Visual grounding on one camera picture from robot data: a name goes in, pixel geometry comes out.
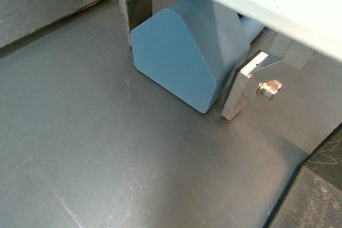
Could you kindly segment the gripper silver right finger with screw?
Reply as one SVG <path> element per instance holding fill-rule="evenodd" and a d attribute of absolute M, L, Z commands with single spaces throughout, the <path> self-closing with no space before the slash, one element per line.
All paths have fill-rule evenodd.
<path fill-rule="evenodd" d="M 257 96 L 272 100 L 314 54 L 312 47 L 265 29 L 253 40 L 248 59 L 237 69 L 222 116 L 233 120 Z"/>

